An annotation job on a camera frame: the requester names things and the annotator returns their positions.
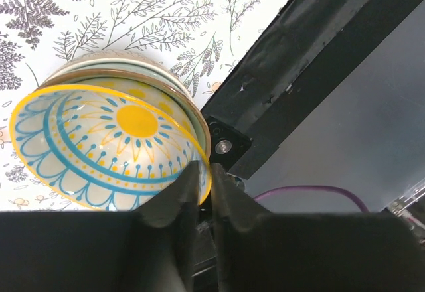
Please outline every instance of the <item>screw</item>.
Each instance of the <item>screw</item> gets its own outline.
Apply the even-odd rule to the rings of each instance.
[[[232,149],[232,143],[224,140],[219,141],[217,145],[215,145],[215,152],[219,155],[227,154]]]

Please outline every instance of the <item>stacked bowl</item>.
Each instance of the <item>stacked bowl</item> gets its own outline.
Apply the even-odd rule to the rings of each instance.
[[[132,210],[200,161],[199,203],[211,189],[208,126],[185,87],[134,52],[86,54],[21,100],[11,139],[53,190],[89,208]]]

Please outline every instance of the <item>wire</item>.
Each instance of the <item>wire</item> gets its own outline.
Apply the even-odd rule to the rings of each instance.
[[[266,192],[263,192],[262,194],[259,194],[258,196],[254,197],[255,201],[260,201],[264,198],[267,198],[269,196],[274,196],[275,194],[279,194],[281,192],[290,191],[290,190],[304,190],[304,191],[321,191],[321,192],[332,192],[334,194],[340,194],[349,200],[351,200],[361,212],[369,212],[369,209],[366,207],[365,203],[357,197],[352,192],[338,188],[333,186],[283,186],[279,188],[275,188]]]

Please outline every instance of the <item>white tablecloth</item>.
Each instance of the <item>white tablecloth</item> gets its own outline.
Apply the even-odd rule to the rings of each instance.
[[[0,210],[81,210],[16,156],[9,117],[67,60],[140,50],[201,108],[288,0],[0,0]]]

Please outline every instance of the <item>gray surface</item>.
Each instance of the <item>gray surface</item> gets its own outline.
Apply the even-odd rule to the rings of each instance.
[[[246,181],[246,192],[324,184],[346,188],[369,209],[382,210],[420,183],[425,177],[424,25],[422,3]],[[274,212],[356,211],[344,197],[314,192],[286,192],[262,204]]]

